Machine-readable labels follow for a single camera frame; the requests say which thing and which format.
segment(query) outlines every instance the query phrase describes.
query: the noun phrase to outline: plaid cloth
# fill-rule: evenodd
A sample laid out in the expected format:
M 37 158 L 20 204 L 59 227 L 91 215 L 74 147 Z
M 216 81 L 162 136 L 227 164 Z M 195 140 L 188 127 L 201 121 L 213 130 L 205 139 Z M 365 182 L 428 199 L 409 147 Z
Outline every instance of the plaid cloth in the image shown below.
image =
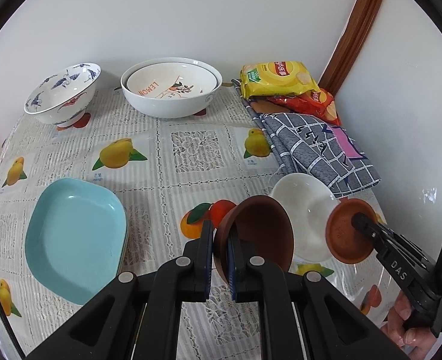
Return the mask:
M 240 81 L 232 82 L 241 97 Z M 381 180 L 344 128 L 311 115 L 258 114 L 248 100 L 241 99 L 263 130 L 283 173 L 308 173 L 337 198 L 371 188 Z

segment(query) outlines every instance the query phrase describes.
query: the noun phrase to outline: hand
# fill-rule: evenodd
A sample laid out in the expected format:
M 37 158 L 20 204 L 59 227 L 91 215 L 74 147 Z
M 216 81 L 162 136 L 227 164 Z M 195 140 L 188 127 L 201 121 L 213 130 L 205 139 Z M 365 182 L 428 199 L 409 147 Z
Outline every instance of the hand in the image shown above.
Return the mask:
M 403 323 L 411 315 L 411 304 L 401 291 L 394 303 L 394 307 L 387 315 L 387 323 L 381 330 L 399 347 L 409 345 L 415 347 L 409 354 L 411 360 L 424 360 L 429 350 L 436 342 L 436 337 L 428 327 L 415 327 L 407 332 L 403 328 Z

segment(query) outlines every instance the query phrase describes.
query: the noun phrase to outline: red chip bag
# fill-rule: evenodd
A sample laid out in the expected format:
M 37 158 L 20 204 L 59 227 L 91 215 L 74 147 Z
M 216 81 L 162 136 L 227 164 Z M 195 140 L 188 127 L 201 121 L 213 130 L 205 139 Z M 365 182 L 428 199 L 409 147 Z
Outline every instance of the red chip bag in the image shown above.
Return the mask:
M 341 125 L 334 97 L 325 89 L 321 89 L 321 92 L 308 91 L 298 96 L 269 96 L 267 100 L 299 114 L 313 115 L 327 123 Z

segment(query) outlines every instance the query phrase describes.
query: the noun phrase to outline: lay's logo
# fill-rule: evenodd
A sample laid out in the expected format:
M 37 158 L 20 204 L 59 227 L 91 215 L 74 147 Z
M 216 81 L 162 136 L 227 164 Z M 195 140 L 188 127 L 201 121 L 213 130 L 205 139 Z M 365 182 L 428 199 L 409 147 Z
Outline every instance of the lay's logo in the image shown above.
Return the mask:
M 286 67 L 286 62 L 275 62 L 274 68 L 278 76 L 289 76 L 288 68 Z

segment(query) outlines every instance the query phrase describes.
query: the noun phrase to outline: green label on chip bag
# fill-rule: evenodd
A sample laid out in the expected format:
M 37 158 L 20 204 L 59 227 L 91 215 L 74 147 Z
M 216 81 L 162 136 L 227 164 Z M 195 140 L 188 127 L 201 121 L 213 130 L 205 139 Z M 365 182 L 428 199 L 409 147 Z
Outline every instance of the green label on chip bag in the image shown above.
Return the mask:
M 257 83 L 261 81 L 261 79 L 259 78 L 258 69 L 248 71 L 247 76 L 250 83 Z

